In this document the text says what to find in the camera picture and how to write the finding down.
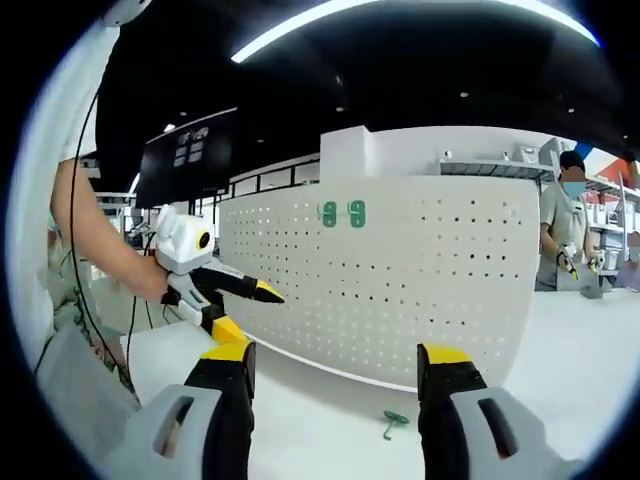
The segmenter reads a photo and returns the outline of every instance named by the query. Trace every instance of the green tool on floor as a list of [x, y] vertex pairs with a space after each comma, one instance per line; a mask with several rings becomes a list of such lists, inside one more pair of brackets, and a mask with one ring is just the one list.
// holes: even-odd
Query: green tool on floor
[[389, 420], [391, 420], [391, 423], [389, 424], [387, 429], [382, 434], [382, 436], [384, 437], [385, 440], [391, 440], [391, 437], [389, 436], [389, 431], [396, 424], [398, 424], [398, 425], [407, 425], [409, 423], [409, 419], [407, 417], [403, 417], [399, 413], [394, 413], [394, 412], [392, 412], [390, 410], [385, 410], [384, 411], [384, 416], [387, 417]]

